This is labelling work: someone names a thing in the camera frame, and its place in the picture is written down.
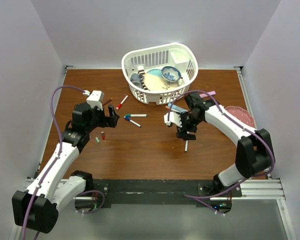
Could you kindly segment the black marker pen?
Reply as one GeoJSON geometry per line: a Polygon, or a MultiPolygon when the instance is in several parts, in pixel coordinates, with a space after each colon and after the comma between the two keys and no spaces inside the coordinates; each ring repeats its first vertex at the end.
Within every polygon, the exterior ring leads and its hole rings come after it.
{"type": "Polygon", "coordinates": [[[184,152],[185,152],[185,153],[188,152],[188,146],[189,146],[189,141],[186,140],[186,141],[185,141],[185,147],[184,147],[184,152]]]}

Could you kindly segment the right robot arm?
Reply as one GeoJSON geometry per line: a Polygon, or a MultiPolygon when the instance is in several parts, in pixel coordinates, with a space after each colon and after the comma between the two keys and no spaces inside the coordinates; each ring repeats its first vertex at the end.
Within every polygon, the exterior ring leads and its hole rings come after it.
{"type": "Polygon", "coordinates": [[[213,96],[203,99],[196,91],[184,93],[188,111],[170,110],[164,116],[167,126],[176,126],[176,136],[184,141],[195,140],[197,126],[209,123],[220,130],[236,146],[234,164],[213,177],[214,196],[225,196],[241,182],[259,177],[266,169],[273,170],[275,155],[270,133],[257,130],[235,118],[213,96]]]}

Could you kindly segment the pink purple highlighter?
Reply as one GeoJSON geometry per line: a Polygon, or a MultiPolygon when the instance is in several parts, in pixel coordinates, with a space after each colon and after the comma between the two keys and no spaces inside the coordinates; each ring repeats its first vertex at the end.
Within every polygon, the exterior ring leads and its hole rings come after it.
{"type": "Polygon", "coordinates": [[[201,98],[207,98],[207,97],[209,97],[209,96],[214,96],[215,94],[216,94],[215,91],[209,91],[208,94],[201,93],[201,94],[200,94],[200,97],[201,97],[201,98]]]}

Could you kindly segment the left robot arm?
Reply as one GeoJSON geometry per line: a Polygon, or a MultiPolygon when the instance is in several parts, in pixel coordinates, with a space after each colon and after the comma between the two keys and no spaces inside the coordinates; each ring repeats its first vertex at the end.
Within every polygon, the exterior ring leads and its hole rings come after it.
{"type": "Polygon", "coordinates": [[[87,102],[75,105],[72,119],[59,134],[54,153],[40,174],[25,190],[17,190],[12,196],[14,222],[26,229],[44,234],[55,226],[59,214],[74,197],[89,196],[94,192],[92,174],[76,170],[69,179],[61,180],[70,165],[78,158],[90,140],[95,128],[115,128],[119,115],[113,105],[108,105],[109,115],[104,110],[91,107],[87,102]]]}

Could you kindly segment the blue marker pen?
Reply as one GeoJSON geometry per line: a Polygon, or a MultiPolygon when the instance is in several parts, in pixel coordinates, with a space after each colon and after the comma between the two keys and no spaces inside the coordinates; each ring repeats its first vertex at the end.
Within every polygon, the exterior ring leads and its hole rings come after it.
{"type": "Polygon", "coordinates": [[[139,123],[137,123],[137,122],[133,121],[132,119],[130,119],[130,118],[129,118],[129,117],[127,117],[127,116],[124,116],[124,119],[125,119],[125,120],[127,120],[128,122],[130,122],[130,123],[134,124],[135,126],[137,126],[137,127],[139,127],[139,128],[141,128],[141,127],[142,127],[142,126],[141,126],[139,123]]]}

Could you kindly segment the red marker cap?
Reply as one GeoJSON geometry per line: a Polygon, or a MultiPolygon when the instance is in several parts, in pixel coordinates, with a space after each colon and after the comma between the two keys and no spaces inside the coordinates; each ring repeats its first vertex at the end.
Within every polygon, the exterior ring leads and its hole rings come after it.
{"type": "Polygon", "coordinates": [[[104,133],[104,131],[101,132],[101,138],[102,138],[102,140],[105,140],[105,133],[104,133]]]}

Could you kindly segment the green marker pen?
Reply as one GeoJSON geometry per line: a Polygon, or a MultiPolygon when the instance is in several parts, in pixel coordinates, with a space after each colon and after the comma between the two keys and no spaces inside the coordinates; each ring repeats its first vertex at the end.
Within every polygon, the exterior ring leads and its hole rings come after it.
{"type": "Polygon", "coordinates": [[[126,114],[125,117],[127,118],[144,118],[147,117],[147,114],[126,114]]]}

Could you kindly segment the red marker pen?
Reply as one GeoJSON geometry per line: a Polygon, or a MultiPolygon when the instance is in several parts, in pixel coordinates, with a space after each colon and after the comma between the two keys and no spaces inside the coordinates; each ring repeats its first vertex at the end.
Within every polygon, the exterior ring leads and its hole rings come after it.
{"type": "Polygon", "coordinates": [[[128,97],[129,97],[128,95],[124,96],[123,100],[117,105],[116,107],[117,110],[119,110],[122,107],[122,105],[124,104],[124,102],[127,100],[128,97]]]}

